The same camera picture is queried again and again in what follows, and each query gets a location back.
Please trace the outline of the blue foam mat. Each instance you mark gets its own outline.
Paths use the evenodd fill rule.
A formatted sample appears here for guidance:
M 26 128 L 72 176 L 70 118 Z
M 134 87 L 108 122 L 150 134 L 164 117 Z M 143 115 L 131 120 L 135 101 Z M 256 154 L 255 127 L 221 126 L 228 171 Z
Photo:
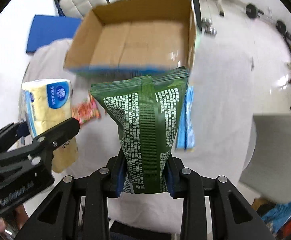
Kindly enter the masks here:
M 26 53 L 33 54 L 38 48 L 55 40 L 73 38 L 81 24 L 80 18 L 35 15 L 28 35 Z

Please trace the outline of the black blue bench pad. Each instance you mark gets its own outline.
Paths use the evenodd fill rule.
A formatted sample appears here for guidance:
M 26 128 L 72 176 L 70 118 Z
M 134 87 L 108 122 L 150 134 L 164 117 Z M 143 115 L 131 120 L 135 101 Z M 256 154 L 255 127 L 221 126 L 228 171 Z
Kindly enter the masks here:
M 199 0 L 193 0 L 193 4 L 194 4 L 195 15 L 196 15 L 196 25 L 199 31 L 202 31 L 200 2 Z

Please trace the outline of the yellow tissue pack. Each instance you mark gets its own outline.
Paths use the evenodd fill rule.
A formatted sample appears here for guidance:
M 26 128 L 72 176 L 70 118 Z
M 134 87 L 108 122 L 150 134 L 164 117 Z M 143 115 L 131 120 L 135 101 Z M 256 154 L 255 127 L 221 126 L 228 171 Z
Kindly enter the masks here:
M 21 101 L 30 134 L 34 138 L 72 116 L 72 86 L 67 79 L 41 79 L 21 85 Z M 75 138 L 53 152 L 52 170 L 62 173 L 79 156 Z

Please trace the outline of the red floral snack bag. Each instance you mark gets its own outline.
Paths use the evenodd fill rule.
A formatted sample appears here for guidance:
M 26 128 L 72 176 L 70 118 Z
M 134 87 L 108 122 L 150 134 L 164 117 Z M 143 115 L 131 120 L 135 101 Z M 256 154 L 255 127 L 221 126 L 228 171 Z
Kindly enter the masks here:
M 87 99 L 81 103 L 71 107 L 72 117 L 79 121 L 79 124 L 83 124 L 91 121 L 92 119 L 101 118 L 100 111 L 97 107 L 96 100 L 91 94 Z

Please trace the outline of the barbell on floor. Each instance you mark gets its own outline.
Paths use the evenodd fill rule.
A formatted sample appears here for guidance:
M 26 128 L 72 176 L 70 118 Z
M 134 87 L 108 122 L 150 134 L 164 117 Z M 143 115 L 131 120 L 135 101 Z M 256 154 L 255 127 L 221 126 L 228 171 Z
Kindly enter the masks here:
M 276 26 L 276 29 L 281 35 L 286 33 L 286 25 L 282 20 L 274 20 L 272 18 L 272 11 L 270 10 L 270 15 L 265 15 L 265 13 L 258 9 L 254 4 L 248 3 L 245 7 L 245 13 L 249 19 L 261 19 Z

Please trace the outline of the cardboard box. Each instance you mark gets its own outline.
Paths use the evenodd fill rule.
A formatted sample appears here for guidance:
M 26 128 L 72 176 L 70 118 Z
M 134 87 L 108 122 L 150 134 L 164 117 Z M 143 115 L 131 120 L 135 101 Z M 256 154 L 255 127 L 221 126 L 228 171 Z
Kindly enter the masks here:
M 64 68 L 81 75 L 192 70 L 195 42 L 192 0 L 121 0 L 85 15 Z

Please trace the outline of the light blue long packet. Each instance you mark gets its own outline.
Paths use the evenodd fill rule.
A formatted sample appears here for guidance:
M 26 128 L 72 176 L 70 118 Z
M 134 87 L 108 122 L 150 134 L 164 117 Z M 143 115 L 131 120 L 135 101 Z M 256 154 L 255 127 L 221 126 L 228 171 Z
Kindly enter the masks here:
M 195 134 L 191 120 L 192 104 L 194 101 L 194 87 L 188 86 L 182 105 L 180 121 L 177 130 L 176 150 L 190 151 L 195 147 Z

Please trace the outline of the white padded chair left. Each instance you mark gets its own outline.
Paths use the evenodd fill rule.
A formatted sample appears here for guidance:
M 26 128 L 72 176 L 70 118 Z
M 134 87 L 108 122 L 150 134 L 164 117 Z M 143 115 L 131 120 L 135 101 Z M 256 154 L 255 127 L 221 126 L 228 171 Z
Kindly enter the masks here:
M 91 9 L 109 4 L 109 0 L 53 0 L 58 15 L 62 17 L 84 18 Z

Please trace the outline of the white tablecloth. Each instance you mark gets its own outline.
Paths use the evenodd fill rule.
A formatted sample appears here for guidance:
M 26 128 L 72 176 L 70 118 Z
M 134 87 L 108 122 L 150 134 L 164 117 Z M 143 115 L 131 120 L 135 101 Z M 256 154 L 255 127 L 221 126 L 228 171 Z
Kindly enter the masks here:
M 65 69 L 73 47 L 66 38 L 34 53 L 23 78 L 20 110 L 34 138 L 43 135 L 31 117 L 40 105 L 48 130 L 62 123 L 63 107 L 88 96 L 106 111 L 80 128 L 75 147 L 69 140 L 58 147 L 53 168 L 87 177 L 123 152 L 127 168 L 115 197 L 108 199 L 110 218 L 151 231 L 180 232 L 183 201 L 171 198 L 163 175 L 171 156 L 203 177 L 224 175 L 238 183 L 253 115 L 248 38 L 204 37 L 191 67 L 132 64 L 101 74 Z

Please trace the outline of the green snack bag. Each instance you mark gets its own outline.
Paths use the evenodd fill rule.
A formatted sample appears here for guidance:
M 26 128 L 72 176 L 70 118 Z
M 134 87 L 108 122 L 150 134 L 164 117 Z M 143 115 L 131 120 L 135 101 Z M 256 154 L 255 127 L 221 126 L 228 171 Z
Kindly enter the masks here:
M 165 192 L 163 170 L 177 134 L 189 73 L 179 67 L 158 75 L 96 83 L 90 93 L 118 126 L 127 161 L 123 190 Z

